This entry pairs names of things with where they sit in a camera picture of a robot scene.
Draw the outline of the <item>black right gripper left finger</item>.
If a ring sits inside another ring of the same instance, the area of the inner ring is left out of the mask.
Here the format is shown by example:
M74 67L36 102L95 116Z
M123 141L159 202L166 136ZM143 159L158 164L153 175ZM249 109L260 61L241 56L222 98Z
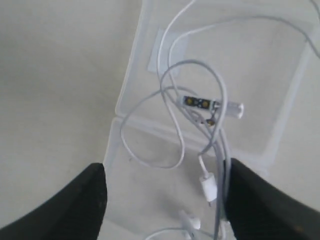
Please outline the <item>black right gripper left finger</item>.
M108 202L106 172L92 163L42 205L0 230L2 240L96 240Z

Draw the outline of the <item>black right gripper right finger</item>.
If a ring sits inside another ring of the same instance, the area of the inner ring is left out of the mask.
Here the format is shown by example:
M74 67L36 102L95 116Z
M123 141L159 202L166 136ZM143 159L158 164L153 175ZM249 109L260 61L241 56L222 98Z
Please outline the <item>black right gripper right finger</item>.
M236 158L224 200L237 240L318 240L319 211L285 194Z

